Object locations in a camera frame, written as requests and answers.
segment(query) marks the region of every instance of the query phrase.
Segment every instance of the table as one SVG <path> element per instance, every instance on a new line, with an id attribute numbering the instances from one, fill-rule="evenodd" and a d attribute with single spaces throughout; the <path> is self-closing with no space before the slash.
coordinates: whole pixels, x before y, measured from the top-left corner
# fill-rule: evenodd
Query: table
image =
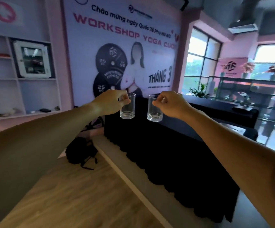
<path id="1" fill-rule="evenodd" d="M 198 217 L 219 223 L 225 216 L 231 222 L 238 185 L 207 145 L 193 138 L 187 124 L 166 115 L 161 123 L 148 121 L 147 103 L 148 99 L 137 98 L 136 114 L 130 120 L 121 119 L 119 112 L 107 115 L 105 136 L 144 169 L 152 183 L 174 192 Z"/>

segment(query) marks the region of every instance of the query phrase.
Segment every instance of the framed picture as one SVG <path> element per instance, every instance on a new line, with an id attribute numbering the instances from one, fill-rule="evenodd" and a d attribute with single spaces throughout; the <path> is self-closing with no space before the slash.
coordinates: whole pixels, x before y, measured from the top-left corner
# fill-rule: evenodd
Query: framed picture
<path id="1" fill-rule="evenodd" d="M 25 78 L 51 77 L 47 46 L 19 40 L 15 40 L 13 46 L 20 76 Z"/>

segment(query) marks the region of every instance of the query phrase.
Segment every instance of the forearm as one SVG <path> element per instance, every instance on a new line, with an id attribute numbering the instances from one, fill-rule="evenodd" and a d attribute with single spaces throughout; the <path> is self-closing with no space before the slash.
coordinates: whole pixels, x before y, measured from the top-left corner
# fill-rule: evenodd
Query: forearm
<path id="1" fill-rule="evenodd" d="M 194 110 L 183 114 L 257 210 L 275 228 L 275 151 Z"/>
<path id="2" fill-rule="evenodd" d="M 0 132 L 0 220 L 97 116 L 88 104 Z"/>

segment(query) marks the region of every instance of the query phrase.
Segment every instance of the backpack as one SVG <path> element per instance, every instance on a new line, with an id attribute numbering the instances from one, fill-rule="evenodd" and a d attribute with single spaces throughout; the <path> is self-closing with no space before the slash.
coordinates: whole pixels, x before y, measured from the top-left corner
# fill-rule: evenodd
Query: backpack
<path id="1" fill-rule="evenodd" d="M 86 138 L 75 138 L 66 149 L 66 156 L 70 163 L 80 164 L 82 168 L 88 170 L 94 170 L 88 167 L 84 167 L 84 164 L 92 157 L 97 164 L 97 158 L 94 157 L 97 154 L 97 149 L 94 147 L 92 141 L 87 142 Z"/>

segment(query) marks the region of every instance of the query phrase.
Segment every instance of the woman on poster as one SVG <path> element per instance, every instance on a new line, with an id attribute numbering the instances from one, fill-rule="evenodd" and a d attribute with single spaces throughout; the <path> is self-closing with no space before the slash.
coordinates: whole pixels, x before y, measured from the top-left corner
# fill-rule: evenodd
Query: woman on poster
<path id="1" fill-rule="evenodd" d="M 140 42 L 135 42 L 131 48 L 130 65 L 127 65 L 122 77 L 120 87 L 136 96 L 143 96 L 143 85 L 145 76 L 144 51 Z"/>

